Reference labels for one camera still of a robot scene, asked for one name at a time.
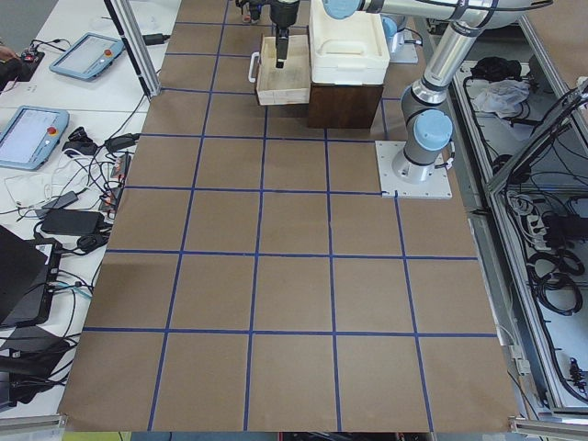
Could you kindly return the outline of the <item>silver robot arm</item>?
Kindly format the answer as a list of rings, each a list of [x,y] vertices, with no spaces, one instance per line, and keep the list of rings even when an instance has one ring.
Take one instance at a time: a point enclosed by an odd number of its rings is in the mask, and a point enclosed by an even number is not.
[[[381,15],[382,27],[390,54],[397,53],[404,45],[407,16]]]
[[[361,11],[446,20],[449,25],[422,77],[402,96],[408,139],[392,160],[393,173],[410,184],[426,181],[435,160],[450,142],[453,123],[438,107],[476,38],[486,29],[503,28],[525,12],[550,6],[550,1],[324,1],[324,11],[343,20]]]

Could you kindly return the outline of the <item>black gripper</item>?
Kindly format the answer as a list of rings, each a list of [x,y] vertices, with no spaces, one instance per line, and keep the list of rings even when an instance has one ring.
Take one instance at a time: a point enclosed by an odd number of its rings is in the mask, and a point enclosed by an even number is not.
[[[276,67],[282,69],[288,58],[289,27],[293,26],[298,18],[299,0],[271,0],[270,19],[277,27],[276,31]]]

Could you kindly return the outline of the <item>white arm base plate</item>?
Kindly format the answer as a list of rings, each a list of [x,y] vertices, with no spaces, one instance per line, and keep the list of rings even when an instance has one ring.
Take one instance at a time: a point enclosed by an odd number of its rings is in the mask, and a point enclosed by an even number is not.
[[[390,63],[396,64],[417,64],[418,54],[415,49],[416,43],[413,34],[408,29],[396,32],[387,39],[390,53]]]
[[[446,161],[415,165],[404,155],[404,141],[376,141],[380,194],[384,198],[451,199]]]

